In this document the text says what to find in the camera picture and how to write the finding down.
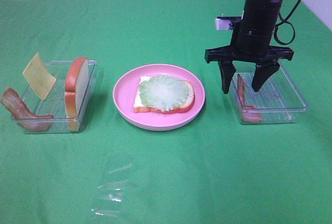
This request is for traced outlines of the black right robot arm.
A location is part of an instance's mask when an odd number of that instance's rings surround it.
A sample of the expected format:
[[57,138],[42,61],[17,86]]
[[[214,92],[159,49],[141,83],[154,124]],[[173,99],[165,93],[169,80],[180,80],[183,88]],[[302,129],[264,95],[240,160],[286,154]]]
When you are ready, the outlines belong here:
[[276,73],[279,60],[293,58],[294,52],[285,44],[270,45],[276,37],[277,20],[286,22],[280,15],[283,0],[245,0],[240,17],[220,16],[215,20],[217,30],[231,30],[231,42],[227,46],[207,49],[207,63],[218,62],[222,78],[222,91],[229,92],[230,83],[236,68],[233,61],[249,62],[256,65],[252,88],[259,91],[263,84]]

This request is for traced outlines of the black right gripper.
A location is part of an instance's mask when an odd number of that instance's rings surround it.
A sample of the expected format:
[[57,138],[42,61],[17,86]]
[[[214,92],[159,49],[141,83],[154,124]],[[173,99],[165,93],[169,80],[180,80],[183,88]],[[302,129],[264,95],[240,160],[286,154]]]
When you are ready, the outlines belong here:
[[257,63],[252,80],[252,89],[258,92],[264,83],[276,73],[278,59],[292,60],[294,51],[288,47],[271,46],[271,35],[259,36],[255,29],[241,31],[241,22],[229,23],[232,27],[231,42],[227,46],[206,49],[207,63],[218,61],[222,79],[222,91],[228,94],[236,68],[233,61]]

